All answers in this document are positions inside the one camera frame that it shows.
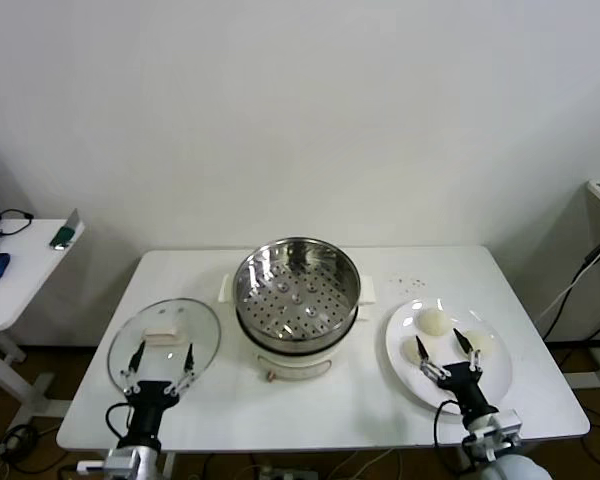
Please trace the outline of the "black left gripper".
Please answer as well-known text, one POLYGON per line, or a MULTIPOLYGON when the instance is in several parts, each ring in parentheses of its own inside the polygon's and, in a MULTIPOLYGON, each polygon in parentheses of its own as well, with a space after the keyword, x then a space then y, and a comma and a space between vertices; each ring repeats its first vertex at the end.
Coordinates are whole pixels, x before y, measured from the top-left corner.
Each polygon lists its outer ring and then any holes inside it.
POLYGON ((129 395, 128 403, 133 413, 128 427, 128 437, 134 440, 157 440, 166 410, 178 404, 180 397, 193 383, 194 350, 190 343, 185 356, 183 371, 172 383, 168 381, 143 380, 137 384, 137 374, 142 360, 146 342, 141 341, 132 354, 126 369, 120 371, 122 392, 129 395))

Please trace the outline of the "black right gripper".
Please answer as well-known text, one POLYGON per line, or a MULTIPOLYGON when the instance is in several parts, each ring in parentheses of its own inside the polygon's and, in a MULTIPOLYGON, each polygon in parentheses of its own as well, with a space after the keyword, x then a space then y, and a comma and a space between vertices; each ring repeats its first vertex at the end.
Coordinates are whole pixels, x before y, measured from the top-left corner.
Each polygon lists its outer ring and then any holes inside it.
POLYGON ((420 371, 442 390, 451 392, 459 405, 464 421, 475 421, 483 416, 494 414, 498 409, 491 405, 479 387, 482 376, 482 353, 473 346, 468 337, 454 328, 453 333, 463 353, 464 362, 445 365, 450 373, 431 361, 428 351, 416 336, 417 351, 420 358, 420 371))

